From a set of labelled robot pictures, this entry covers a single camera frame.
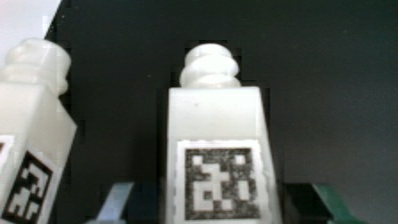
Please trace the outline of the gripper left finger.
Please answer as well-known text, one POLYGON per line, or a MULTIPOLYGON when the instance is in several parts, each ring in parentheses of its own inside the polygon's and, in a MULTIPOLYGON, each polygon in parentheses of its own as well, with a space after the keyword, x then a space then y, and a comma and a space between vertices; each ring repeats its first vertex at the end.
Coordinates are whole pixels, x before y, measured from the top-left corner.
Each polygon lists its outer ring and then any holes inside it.
POLYGON ((98 216, 86 224, 159 224, 159 186, 154 183, 118 182, 98 216))

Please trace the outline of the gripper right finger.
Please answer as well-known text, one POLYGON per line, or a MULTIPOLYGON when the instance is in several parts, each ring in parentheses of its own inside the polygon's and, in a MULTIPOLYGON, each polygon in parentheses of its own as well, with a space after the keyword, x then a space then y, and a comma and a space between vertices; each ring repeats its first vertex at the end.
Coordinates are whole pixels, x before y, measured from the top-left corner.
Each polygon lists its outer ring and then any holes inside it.
POLYGON ((353 214, 338 191, 328 184, 283 185, 285 224, 369 224, 353 214))

